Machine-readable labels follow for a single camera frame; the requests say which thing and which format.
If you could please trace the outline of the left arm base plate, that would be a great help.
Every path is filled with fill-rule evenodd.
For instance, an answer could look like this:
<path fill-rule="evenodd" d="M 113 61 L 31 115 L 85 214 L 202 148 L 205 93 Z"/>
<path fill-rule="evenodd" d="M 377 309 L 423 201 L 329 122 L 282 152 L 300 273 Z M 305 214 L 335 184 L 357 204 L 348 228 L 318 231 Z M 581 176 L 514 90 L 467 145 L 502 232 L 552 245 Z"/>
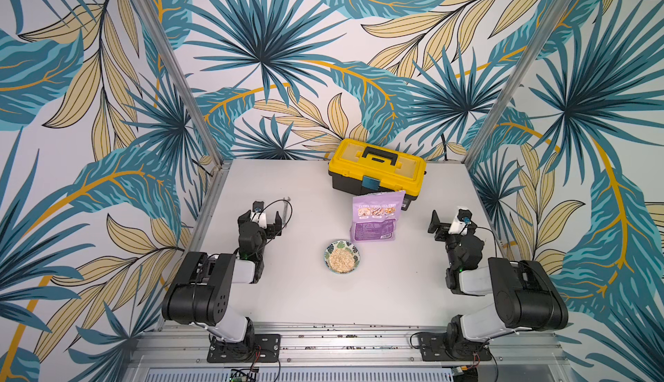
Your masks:
<path fill-rule="evenodd" d="M 207 363 L 252 364 L 277 363 L 282 336 L 279 334 L 249 335 L 243 342 L 223 342 L 209 337 Z"/>

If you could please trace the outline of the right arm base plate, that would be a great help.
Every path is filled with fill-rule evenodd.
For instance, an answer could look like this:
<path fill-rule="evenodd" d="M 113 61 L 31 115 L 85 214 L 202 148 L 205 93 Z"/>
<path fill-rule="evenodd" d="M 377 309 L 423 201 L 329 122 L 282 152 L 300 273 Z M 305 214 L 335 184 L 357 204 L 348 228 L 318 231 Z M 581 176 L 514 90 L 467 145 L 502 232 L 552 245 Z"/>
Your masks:
<path fill-rule="evenodd" d="M 446 333 L 418 332 L 416 349 L 425 362 L 468 362 L 491 361 L 489 345 L 482 342 L 469 342 L 464 338 L 449 341 Z"/>

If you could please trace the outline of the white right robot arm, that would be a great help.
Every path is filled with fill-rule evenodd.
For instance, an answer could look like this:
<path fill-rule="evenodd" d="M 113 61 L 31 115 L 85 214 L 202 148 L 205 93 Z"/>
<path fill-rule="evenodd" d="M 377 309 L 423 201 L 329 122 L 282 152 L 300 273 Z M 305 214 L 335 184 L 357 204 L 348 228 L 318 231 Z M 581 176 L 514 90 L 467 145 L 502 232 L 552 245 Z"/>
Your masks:
<path fill-rule="evenodd" d="M 492 298 L 485 308 L 453 317 L 446 343 L 482 345 L 520 331 L 565 328 L 568 309 L 541 263 L 490 257 L 481 266 L 484 241 L 477 236 L 478 229 L 466 208 L 459 209 L 451 222 L 441 221 L 433 211 L 427 228 L 434 240 L 445 244 L 448 290 L 459 296 Z"/>

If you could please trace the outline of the purple oats bag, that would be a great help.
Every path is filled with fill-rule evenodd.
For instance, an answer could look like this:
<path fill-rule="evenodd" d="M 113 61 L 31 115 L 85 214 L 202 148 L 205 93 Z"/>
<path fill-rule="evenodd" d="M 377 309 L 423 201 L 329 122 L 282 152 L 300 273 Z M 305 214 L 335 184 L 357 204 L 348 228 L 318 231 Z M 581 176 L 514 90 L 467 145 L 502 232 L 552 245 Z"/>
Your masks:
<path fill-rule="evenodd" d="M 355 196 L 350 241 L 357 244 L 395 240 L 405 195 L 399 191 Z"/>

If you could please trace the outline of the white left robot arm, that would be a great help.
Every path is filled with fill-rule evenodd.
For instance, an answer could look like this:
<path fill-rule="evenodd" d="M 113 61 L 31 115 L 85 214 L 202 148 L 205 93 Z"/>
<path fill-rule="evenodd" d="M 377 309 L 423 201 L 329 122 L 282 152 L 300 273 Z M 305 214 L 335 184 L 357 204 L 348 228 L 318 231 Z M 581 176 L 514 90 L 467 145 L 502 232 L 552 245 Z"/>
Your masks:
<path fill-rule="evenodd" d="M 238 247 L 233 252 L 189 252 L 162 302 L 164 320 L 195 325 L 218 342 L 252 344 L 252 320 L 230 307 L 231 289 L 259 283 L 266 247 L 283 227 L 280 214 L 269 223 L 264 211 L 249 210 L 238 219 Z"/>

